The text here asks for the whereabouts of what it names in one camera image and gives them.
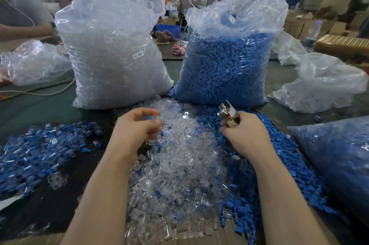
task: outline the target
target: blue plastic crate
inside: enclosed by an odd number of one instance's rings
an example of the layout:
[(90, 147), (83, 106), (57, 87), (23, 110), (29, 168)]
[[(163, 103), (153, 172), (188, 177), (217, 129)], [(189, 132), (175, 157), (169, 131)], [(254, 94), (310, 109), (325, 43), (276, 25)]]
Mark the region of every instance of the blue plastic crate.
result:
[(179, 25), (162, 25), (158, 23), (156, 28), (161, 32), (168, 30), (173, 34), (174, 38), (181, 39), (181, 27)]

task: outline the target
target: person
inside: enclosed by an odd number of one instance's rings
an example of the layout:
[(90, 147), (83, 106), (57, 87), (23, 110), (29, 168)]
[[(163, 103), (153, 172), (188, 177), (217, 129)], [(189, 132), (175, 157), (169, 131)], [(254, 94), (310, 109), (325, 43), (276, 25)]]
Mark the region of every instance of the person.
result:
[[(144, 140), (161, 131), (150, 108), (121, 116), (105, 154), (87, 184), (61, 245), (124, 244), (128, 177)], [(267, 245), (328, 245), (298, 186), (274, 151), (268, 131), (255, 114), (239, 112), (241, 122), (220, 131), (255, 168)]]
[(178, 6), (180, 7), (179, 12), (182, 15), (184, 15), (183, 10), (185, 10), (185, 9), (188, 10), (189, 8), (193, 7), (190, 0), (178, 0)]
[(0, 0), (0, 41), (54, 35), (53, 22), (39, 0)]

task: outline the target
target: electrical cable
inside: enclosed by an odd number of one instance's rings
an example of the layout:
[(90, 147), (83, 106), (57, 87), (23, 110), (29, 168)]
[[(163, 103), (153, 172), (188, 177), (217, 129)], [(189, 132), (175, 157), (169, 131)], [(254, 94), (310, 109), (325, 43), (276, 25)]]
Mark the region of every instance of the electrical cable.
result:
[(19, 13), (25, 15), (27, 18), (29, 18), (31, 20), (31, 22), (33, 23), (33, 26), (35, 26), (35, 22), (26, 14), (24, 14), (22, 11), (18, 10), (16, 7), (14, 7), (9, 1), (5, 0), (10, 6), (12, 6), (15, 10), (17, 10)]
[(20, 94), (30, 94), (33, 96), (53, 96), (55, 94), (59, 94), (62, 93), (63, 91), (67, 90), (74, 82), (76, 81), (76, 78), (74, 78), (64, 89), (57, 91), (56, 93), (48, 93), (48, 94), (38, 94), (38, 93), (30, 93), (27, 91), (16, 91), (16, 90), (6, 90), (6, 91), (0, 91), (0, 94), (2, 93), (20, 93)]

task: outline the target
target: dark table surface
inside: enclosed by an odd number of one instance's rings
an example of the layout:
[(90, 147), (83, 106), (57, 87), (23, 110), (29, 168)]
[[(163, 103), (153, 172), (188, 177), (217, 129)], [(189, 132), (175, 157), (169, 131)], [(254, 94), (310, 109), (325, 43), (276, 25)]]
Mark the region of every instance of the dark table surface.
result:
[[(159, 49), (162, 51), (163, 57), (170, 56), (171, 45), (162, 45), (159, 46)], [(164, 61), (164, 64), (176, 84), (182, 61)], [(67, 81), (72, 78), (73, 73), (67, 73), (58, 81)], [(292, 82), (296, 78), (297, 73), (293, 66), (281, 66), (277, 61), (270, 61), (265, 81), (265, 94), (279, 89), (281, 85)], [(66, 85), (42, 89), (37, 93), (57, 92)], [(33, 87), (21, 87), (20, 89), (20, 87), (8, 85), (1, 89), (15, 88), (24, 90)], [(81, 120), (96, 121), (103, 126), (105, 131), (103, 136), (93, 136), (88, 139), (88, 141), (93, 141), (99, 138), (102, 143), (100, 149), (94, 150), (92, 154), (78, 153), (75, 158), (68, 160), (67, 164), (62, 167), (60, 171), (69, 176), (66, 185), (58, 190), (52, 190), (47, 180), (44, 180), (29, 198), (16, 201), (1, 211), (0, 216), (6, 217), (7, 220), (5, 225), (0, 228), (0, 240), (16, 238), (32, 224), (35, 224), (37, 229), (49, 225), (45, 230), (46, 233), (65, 232), (74, 215), (78, 205), (77, 197), (82, 194), (83, 187), (102, 157), (104, 147), (106, 147), (113, 129), (113, 122), (116, 119), (112, 110), (84, 110), (72, 107), (71, 104), (76, 97), (75, 88), (74, 84), (55, 96), (37, 97), (24, 94), (0, 102), (0, 145), (6, 143), (9, 135), (18, 136), (25, 133), (32, 125), (44, 126), (46, 123), (70, 124)], [(315, 115), (319, 115), (326, 121), (368, 115), (368, 101), (369, 95), (366, 92), (358, 94), (350, 107), (331, 109), (319, 114), (302, 114), (294, 113), (269, 98), (269, 103), (261, 106), (259, 110), (268, 117), (274, 117), (281, 121), (284, 126), (304, 125), (316, 123)], [(364, 234), (367, 229), (352, 215), (348, 214), (353, 221), (351, 226), (347, 226), (336, 216), (324, 213), (319, 213), (319, 215), (342, 244), (369, 243), (368, 237)]]

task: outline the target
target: forearm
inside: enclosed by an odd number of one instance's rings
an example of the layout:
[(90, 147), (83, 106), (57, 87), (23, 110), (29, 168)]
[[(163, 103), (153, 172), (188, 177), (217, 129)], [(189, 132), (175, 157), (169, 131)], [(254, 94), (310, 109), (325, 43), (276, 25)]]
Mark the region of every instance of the forearm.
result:
[(1, 25), (0, 28), (0, 41), (41, 37), (55, 34), (51, 24), (48, 23), (36, 25), (34, 27), (8, 27)]
[(61, 245), (124, 243), (129, 171), (111, 157), (101, 159)]
[(268, 149), (268, 158), (252, 161), (267, 245), (328, 244), (289, 171)]

